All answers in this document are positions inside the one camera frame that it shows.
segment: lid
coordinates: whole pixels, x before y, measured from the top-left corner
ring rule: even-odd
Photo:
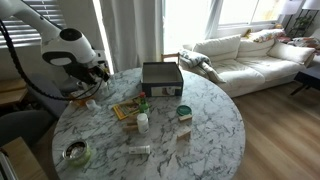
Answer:
[[[180,116],[184,116],[184,115],[192,114],[192,110],[189,106],[181,105],[181,106],[178,106],[177,113]]]
[[[137,120],[138,121],[145,121],[146,119],[148,119],[148,116],[146,113],[140,113],[138,116],[137,116]]]
[[[140,97],[145,97],[146,96],[146,93],[145,92],[141,92],[140,93]]]

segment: small bottle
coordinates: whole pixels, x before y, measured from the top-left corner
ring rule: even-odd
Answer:
[[[148,116],[145,113],[140,113],[137,116],[138,130],[141,134],[149,131]]]
[[[140,93],[139,111],[140,111],[140,113],[146,113],[148,117],[150,115],[149,105],[146,101],[146,94],[144,92]]]
[[[150,154],[150,146],[129,147],[129,154]]]

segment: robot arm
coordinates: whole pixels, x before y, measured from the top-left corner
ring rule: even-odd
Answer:
[[[99,71],[98,54],[87,38],[76,29],[63,29],[44,18],[21,0],[0,0],[0,19],[15,16],[35,28],[41,36],[42,58],[55,66],[63,66],[69,75],[95,84],[95,78],[107,74]]]

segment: round table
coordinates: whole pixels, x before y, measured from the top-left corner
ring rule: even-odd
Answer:
[[[233,101],[214,83],[182,71],[181,97],[150,97],[149,132],[122,130],[112,106],[141,92],[141,68],[116,73],[115,93],[96,100],[102,108],[89,111],[73,103],[59,119],[52,142],[52,156],[61,179],[231,179],[240,165],[245,147],[242,117]],[[187,105],[193,119],[181,123],[176,109]],[[188,140],[177,141],[183,128]],[[62,158],[66,146],[77,139],[87,141],[90,160],[72,167]],[[150,145],[150,155],[131,155],[131,146]]]

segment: cardboard box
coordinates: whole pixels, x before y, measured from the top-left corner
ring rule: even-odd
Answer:
[[[175,62],[143,63],[141,84],[147,97],[182,96],[183,77]]]

